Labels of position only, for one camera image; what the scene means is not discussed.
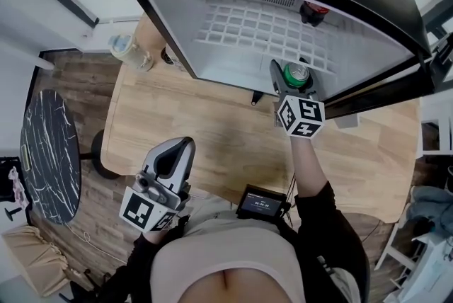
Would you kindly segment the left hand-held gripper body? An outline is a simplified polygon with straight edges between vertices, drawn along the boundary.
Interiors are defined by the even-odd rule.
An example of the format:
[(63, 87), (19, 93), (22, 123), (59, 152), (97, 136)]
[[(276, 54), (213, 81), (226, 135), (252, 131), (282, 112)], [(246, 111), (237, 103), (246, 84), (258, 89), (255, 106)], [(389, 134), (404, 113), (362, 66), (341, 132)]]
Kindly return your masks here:
[(119, 217), (142, 233), (161, 231), (185, 208), (189, 192), (187, 181), (175, 193), (152, 175), (140, 171), (133, 186), (125, 189)]

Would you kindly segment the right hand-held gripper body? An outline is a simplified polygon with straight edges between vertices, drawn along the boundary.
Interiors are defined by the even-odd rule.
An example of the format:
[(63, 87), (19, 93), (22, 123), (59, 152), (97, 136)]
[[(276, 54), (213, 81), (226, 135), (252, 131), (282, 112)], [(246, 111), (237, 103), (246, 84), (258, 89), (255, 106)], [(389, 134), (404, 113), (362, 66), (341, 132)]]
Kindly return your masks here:
[(274, 122), (289, 137), (314, 137), (325, 125), (324, 103), (315, 93), (278, 92)]

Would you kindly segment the green drink can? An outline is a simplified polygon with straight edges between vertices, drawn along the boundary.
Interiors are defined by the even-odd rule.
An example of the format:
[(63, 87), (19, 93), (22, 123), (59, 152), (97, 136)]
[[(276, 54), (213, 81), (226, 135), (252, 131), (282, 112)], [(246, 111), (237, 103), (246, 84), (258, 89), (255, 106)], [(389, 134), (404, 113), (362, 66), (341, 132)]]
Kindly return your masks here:
[(301, 88), (309, 80), (309, 70), (301, 64), (288, 63), (283, 69), (283, 76), (287, 85)]

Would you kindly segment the black mini fridge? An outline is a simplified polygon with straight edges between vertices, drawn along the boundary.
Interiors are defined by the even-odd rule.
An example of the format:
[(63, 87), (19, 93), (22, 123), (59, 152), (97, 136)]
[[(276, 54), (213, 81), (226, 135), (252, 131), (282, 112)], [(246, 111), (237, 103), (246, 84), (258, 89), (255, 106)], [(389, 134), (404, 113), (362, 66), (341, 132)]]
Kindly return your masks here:
[(415, 0), (137, 1), (196, 79), (272, 95), (271, 60), (303, 57), (328, 119), (453, 89), (453, 33), (431, 46)]

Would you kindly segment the dark cola bottle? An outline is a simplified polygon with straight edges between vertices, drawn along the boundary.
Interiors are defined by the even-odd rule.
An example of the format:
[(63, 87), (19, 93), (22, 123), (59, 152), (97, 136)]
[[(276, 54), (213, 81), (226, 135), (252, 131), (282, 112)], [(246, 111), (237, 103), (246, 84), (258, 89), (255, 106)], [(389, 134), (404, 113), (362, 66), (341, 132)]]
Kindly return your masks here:
[(320, 25), (328, 12), (328, 8), (307, 1), (304, 1), (299, 9), (302, 23), (307, 23), (312, 27)]

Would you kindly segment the person's right forearm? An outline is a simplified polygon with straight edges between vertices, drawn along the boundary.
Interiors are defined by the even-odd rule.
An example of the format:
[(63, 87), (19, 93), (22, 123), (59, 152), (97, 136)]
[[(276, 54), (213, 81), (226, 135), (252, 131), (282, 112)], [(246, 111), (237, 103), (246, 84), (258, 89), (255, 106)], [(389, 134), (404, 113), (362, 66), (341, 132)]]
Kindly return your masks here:
[(294, 177), (297, 185), (296, 206), (301, 217), (319, 222), (333, 221), (338, 210), (335, 194), (310, 139), (291, 137)]

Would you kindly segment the person's left forearm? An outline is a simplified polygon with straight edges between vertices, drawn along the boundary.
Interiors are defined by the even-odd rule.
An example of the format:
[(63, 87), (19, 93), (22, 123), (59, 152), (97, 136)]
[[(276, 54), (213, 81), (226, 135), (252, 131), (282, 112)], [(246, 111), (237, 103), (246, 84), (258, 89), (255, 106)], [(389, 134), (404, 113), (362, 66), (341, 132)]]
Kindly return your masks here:
[(131, 283), (144, 278), (150, 271), (151, 262), (165, 235), (166, 231), (150, 231), (140, 234), (133, 243), (133, 249), (126, 264), (120, 266), (111, 279)]

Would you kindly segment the black display device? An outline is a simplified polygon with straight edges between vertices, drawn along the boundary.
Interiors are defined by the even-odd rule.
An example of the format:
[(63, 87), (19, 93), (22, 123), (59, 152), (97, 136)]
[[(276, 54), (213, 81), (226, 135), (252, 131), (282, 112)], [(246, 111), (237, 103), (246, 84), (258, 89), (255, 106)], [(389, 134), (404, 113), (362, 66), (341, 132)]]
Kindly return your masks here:
[(276, 222), (291, 208), (283, 193), (277, 193), (248, 184), (238, 204), (236, 215), (239, 219), (256, 219)]

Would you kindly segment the person's body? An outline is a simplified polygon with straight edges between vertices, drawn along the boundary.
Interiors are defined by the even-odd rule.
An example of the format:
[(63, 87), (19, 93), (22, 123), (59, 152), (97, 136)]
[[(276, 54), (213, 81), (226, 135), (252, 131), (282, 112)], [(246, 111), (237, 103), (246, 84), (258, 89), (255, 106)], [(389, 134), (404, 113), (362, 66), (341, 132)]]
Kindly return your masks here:
[(295, 202), (298, 230), (209, 207), (139, 237), (96, 303), (366, 303), (367, 256), (331, 185)]

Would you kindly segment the black chair base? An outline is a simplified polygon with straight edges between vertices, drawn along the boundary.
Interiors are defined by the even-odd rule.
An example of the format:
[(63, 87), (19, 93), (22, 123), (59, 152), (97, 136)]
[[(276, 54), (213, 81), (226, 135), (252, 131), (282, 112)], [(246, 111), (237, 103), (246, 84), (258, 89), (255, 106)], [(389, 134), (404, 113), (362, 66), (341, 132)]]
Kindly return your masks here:
[(86, 290), (77, 282), (71, 281), (69, 285), (71, 288), (71, 293), (73, 294), (73, 298), (70, 299), (63, 295), (62, 293), (58, 294), (59, 298), (62, 299), (65, 303), (96, 303), (96, 298), (100, 294), (101, 288), (111, 278), (111, 274), (105, 273), (103, 275), (103, 281), (101, 285), (99, 285), (92, 279), (90, 269), (85, 269), (84, 275), (86, 276), (88, 281), (93, 285), (92, 290)]

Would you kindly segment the black marble round table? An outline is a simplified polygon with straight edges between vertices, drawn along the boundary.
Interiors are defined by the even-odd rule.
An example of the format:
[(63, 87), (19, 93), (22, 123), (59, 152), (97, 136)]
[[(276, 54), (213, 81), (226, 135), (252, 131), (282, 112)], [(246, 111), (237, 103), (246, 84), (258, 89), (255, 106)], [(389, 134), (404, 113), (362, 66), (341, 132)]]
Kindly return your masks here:
[(120, 176), (101, 162), (104, 131), (93, 138), (91, 150), (80, 152), (79, 137), (73, 115), (63, 97), (55, 90), (45, 89), (34, 96), (25, 110), (21, 145), (30, 155), (30, 170), (23, 181), (33, 207), (46, 220), (64, 225), (75, 217), (81, 198), (81, 162), (89, 160), (103, 178)]

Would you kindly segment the pink patterned cloth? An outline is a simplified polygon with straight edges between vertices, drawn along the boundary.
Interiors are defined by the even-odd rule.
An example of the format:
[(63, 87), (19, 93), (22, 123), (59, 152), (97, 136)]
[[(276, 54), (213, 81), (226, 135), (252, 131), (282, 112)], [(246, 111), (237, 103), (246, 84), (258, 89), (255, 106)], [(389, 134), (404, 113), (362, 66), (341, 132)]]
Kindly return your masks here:
[(8, 173), (8, 179), (12, 182), (12, 190), (14, 201), (19, 204), (19, 206), (26, 210), (30, 204), (27, 193), (23, 184), (21, 183), (19, 174), (16, 167), (14, 166)]

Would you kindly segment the white plastic rack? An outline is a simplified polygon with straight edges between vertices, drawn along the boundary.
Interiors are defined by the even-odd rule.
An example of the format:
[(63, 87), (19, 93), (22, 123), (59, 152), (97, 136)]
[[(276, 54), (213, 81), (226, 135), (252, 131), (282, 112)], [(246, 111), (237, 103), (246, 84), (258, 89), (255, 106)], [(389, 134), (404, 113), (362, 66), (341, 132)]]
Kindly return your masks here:
[(447, 101), (420, 104), (420, 153), (453, 156), (453, 105)]

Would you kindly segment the black metal stand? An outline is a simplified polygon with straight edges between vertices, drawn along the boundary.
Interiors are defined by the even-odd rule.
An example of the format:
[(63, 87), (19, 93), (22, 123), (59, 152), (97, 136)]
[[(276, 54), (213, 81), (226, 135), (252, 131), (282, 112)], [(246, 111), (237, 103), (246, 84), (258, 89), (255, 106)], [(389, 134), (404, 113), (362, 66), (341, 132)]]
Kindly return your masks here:
[[(21, 161), (18, 156), (15, 157), (0, 157), (0, 202), (15, 202), (13, 197), (12, 182), (8, 179), (8, 173), (13, 168), (16, 167), (19, 174), (21, 183), (23, 184), (25, 191), (27, 193), (28, 199), (30, 201), (29, 193), (23, 183), (23, 172), (21, 168)], [(20, 211), (24, 211), (25, 219), (28, 224), (30, 224), (30, 204), (26, 210), (22, 209), (20, 206), (14, 210), (5, 210), (6, 216), (13, 221), (13, 216)]]

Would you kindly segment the white side table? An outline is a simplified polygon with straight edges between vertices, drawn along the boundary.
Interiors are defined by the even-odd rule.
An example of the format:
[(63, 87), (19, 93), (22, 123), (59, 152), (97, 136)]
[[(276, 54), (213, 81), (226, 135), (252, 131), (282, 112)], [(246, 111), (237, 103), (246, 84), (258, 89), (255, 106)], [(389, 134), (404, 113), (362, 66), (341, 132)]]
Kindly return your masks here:
[(403, 266), (400, 276), (391, 280), (396, 290), (383, 303), (445, 303), (453, 293), (453, 237), (443, 239), (433, 232), (415, 237), (418, 247), (408, 257), (392, 246), (398, 230), (395, 223), (374, 267), (380, 269), (386, 258)]

